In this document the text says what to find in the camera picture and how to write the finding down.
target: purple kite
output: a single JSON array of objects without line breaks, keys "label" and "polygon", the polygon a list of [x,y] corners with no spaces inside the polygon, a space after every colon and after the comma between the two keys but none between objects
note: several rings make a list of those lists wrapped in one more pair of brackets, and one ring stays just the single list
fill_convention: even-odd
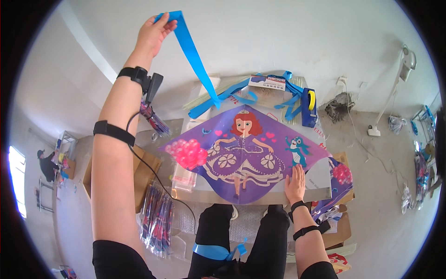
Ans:
[{"label": "purple kite", "polygon": [[254,202],[286,175],[291,176],[293,166],[301,164],[307,171],[330,156],[311,140],[248,105],[205,121],[159,150],[203,176],[220,197],[233,204]]}]

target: red hair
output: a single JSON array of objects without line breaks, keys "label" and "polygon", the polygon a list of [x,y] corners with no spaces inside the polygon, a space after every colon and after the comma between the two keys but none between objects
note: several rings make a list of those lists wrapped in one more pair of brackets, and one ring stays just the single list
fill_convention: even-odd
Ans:
[{"label": "red hair", "polygon": [[237,119],[240,119],[242,121],[251,121],[252,127],[249,130],[249,134],[253,136],[258,136],[261,133],[263,133],[262,126],[260,126],[259,121],[257,120],[256,116],[250,112],[250,113],[239,113],[234,117],[234,124],[232,124],[232,130],[231,133],[237,136],[241,136],[243,133],[237,130]]}]

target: worker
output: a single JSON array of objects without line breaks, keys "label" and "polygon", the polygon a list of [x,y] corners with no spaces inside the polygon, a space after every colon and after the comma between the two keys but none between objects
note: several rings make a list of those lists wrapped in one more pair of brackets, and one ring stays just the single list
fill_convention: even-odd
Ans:
[{"label": "worker", "polygon": [[43,152],[45,150],[37,151],[37,158],[39,158],[40,169],[43,172],[43,175],[46,178],[46,181],[53,182],[56,179],[56,172],[54,170],[58,170],[59,166],[51,161],[54,157],[55,152],[51,153],[48,157],[43,157]]},{"label": "worker", "polygon": [[[141,27],[135,49],[124,67],[149,71],[161,43],[175,30],[177,21],[168,22],[165,13],[154,23],[149,18]],[[120,76],[99,115],[99,121],[113,125],[100,129],[95,125],[92,161],[91,216],[93,228],[93,265],[98,279],[155,278],[145,262],[144,249],[135,220],[133,155],[128,146],[127,123],[139,111],[141,84]],[[128,132],[136,135],[137,117]],[[292,205],[294,232],[316,226],[303,204],[305,175],[302,167],[293,167],[292,179],[285,178],[285,193]],[[229,224],[233,206],[214,204],[200,216],[196,244],[221,246],[229,251]],[[283,278],[285,273],[287,230],[290,219],[282,205],[270,205],[260,222],[256,241],[246,263],[215,260],[193,253],[188,278]],[[321,233],[311,230],[298,237],[296,245],[299,278],[337,278],[324,249]]]}]

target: cartoon princess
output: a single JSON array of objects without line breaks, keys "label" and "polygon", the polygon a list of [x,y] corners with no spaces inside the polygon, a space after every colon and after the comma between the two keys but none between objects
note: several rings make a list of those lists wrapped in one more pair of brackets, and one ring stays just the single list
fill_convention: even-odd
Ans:
[{"label": "cartoon princess", "polygon": [[[274,154],[274,150],[255,136],[263,129],[252,112],[242,110],[234,117],[231,139],[219,139],[208,150],[207,163],[203,165],[209,177],[235,186],[234,198],[246,191],[246,182],[252,181],[263,187],[283,179],[285,164]],[[221,147],[221,143],[235,145]]]}]

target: wrist strap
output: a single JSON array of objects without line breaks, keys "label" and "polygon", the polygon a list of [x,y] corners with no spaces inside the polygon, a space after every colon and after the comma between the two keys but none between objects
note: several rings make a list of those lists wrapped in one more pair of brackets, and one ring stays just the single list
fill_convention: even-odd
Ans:
[{"label": "wrist strap", "polygon": [[114,137],[119,139],[122,142],[125,142],[131,146],[135,145],[135,137],[132,136],[126,130],[123,130],[119,127],[116,127],[112,124],[108,124],[107,120],[98,121],[95,124],[95,128],[93,129],[93,135],[97,133],[102,135],[107,135],[109,137]]},{"label": "wrist strap", "polygon": [[118,77],[120,76],[128,76],[132,81],[141,85],[142,95],[147,94],[146,105],[150,105],[163,81],[162,75],[153,73],[152,77],[147,76],[147,70],[141,67],[125,67],[119,72]]},{"label": "wrist strap", "polygon": [[306,228],[302,228],[298,230],[294,235],[293,239],[296,241],[299,237],[305,235],[307,232],[311,232],[312,230],[318,230],[322,233],[328,231],[330,229],[330,224],[328,223],[328,220],[323,221],[319,226],[309,226]]},{"label": "wrist strap", "polygon": [[298,202],[294,203],[294,204],[291,206],[291,211],[288,212],[288,216],[289,216],[289,218],[291,219],[291,222],[294,223],[294,220],[293,220],[293,211],[294,211],[297,207],[302,206],[302,205],[305,205],[305,203],[304,203],[304,201],[301,200],[301,201],[298,201]]}]

